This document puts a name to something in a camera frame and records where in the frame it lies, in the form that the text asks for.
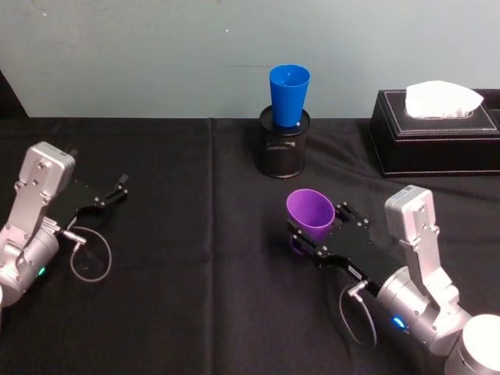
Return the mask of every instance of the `light blue wall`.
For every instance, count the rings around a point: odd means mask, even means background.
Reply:
[[[500,87],[499,0],[2,0],[0,69],[30,116],[256,117],[300,63],[315,117],[377,90]]]

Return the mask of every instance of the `blue led light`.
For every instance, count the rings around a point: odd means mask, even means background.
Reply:
[[[397,316],[392,318],[392,323],[394,323],[397,328],[401,328],[402,330],[406,329],[406,324]]]

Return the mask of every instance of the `white cable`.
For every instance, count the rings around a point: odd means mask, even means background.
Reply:
[[[358,338],[354,335],[354,333],[352,332],[352,329],[351,327],[349,326],[349,323],[347,323],[347,320],[345,319],[345,316],[344,316],[344,311],[343,311],[343,308],[342,308],[342,299],[344,297],[344,294],[345,292],[349,289],[349,288],[353,288],[355,285],[347,285],[344,289],[342,289],[342,292],[341,292],[341,295],[340,297],[338,298],[338,308],[340,310],[340,313],[341,313],[341,318],[342,320],[344,321],[344,325],[345,327],[347,328],[347,330],[349,331],[349,333],[351,334],[352,338],[354,339],[354,341],[356,341],[359,345],[361,346],[364,346],[366,347],[366,345],[364,345],[360,340],[358,340]],[[370,311],[368,310],[368,308],[366,307],[365,305],[365,302],[363,301],[363,299],[361,297],[359,298],[354,298],[356,301],[359,302],[359,304],[363,307],[363,309],[365,310],[365,314],[366,314],[366,317],[368,318],[368,321],[370,322],[370,328],[372,330],[372,334],[373,334],[373,343],[372,343],[372,346],[370,348],[375,348],[375,346],[377,345],[377,331],[375,330],[375,324],[373,323],[373,319],[372,319],[372,316],[370,314]]]
[[[71,267],[71,270],[73,271],[73,273],[75,274],[75,276],[78,277],[80,280],[85,281],[87,283],[97,283],[98,281],[101,281],[106,276],[108,276],[109,271],[111,270],[111,263],[112,263],[112,260],[113,260],[113,257],[111,256],[111,248],[109,247],[109,244],[108,244],[107,240],[99,232],[97,232],[97,231],[95,231],[93,229],[90,229],[90,228],[86,228],[86,227],[73,227],[73,229],[85,230],[87,232],[95,234],[96,236],[98,236],[99,238],[102,239],[102,242],[104,242],[104,245],[106,246],[106,249],[108,250],[108,257],[109,257],[108,268],[106,269],[106,271],[104,272],[104,274],[102,276],[100,276],[100,277],[98,277],[96,279],[87,279],[86,277],[81,276],[77,272],[77,270],[75,269],[75,265],[74,265],[75,255],[77,254],[78,250],[73,251],[73,253],[71,254],[70,267]]]

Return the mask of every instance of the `black mesh pen holder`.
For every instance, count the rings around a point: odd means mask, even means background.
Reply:
[[[279,127],[273,122],[273,110],[267,107],[260,114],[261,136],[256,149],[255,164],[265,175],[290,178],[305,167],[305,132],[311,118],[302,110],[296,127]]]

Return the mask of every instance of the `black tablecloth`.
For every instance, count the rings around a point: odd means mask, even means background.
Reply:
[[[65,243],[4,309],[0,373],[443,373],[443,359],[397,331],[369,297],[379,344],[368,350],[349,338],[337,299],[350,280],[290,253],[285,199],[314,188],[349,201],[370,218],[373,241],[402,259],[384,202],[406,184],[432,189],[441,261],[462,306],[499,314],[500,179],[384,180],[366,120],[314,120],[305,171],[274,180],[254,166],[257,131],[255,120],[3,120],[2,223],[24,153],[42,140],[77,148],[75,177],[94,186],[128,173],[130,196],[96,222],[113,250],[103,282],[74,277]],[[368,331],[363,318],[353,321]]]

